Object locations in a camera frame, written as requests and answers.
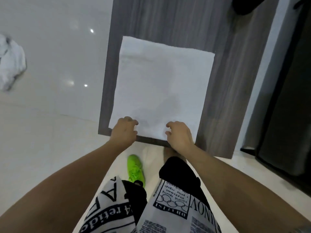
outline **person's left arm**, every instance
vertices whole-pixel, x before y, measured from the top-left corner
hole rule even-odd
[[[121,118],[103,146],[55,172],[0,217],[0,232],[70,233],[115,158],[136,140],[136,120]]]

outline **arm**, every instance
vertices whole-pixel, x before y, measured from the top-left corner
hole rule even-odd
[[[135,140],[136,120],[119,119],[103,146],[55,172],[0,217],[0,232],[72,232],[115,158]]]
[[[212,197],[240,232],[291,232],[310,222],[274,192],[196,147],[189,128],[169,122],[167,141],[196,169]]]

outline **shoe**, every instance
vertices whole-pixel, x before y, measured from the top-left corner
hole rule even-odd
[[[127,158],[127,173],[130,182],[139,180],[143,183],[143,188],[145,188],[145,177],[142,171],[142,163],[137,155],[131,154]]]

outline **person's right arm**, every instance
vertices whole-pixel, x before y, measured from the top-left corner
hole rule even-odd
[[[167,141],[196,169],[217,205],[240,232],[293,232],[311,223],[274,192],[196,147],[189,128],[169,122]]]

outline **hand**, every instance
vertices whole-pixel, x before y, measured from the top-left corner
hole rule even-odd
[[[135,125],[138,125],[138,121],[133,120],[131,117],[120,118],[112,129],[109,141],[123,150],[127,149],[136,141],[137,131],[134,131]]]
[[[166,131],[167,141],[171,147],[179,154],[187,158],[188,151],[194,146],[190,129],[183,122],[168,122],[166,127],[171,128]]]

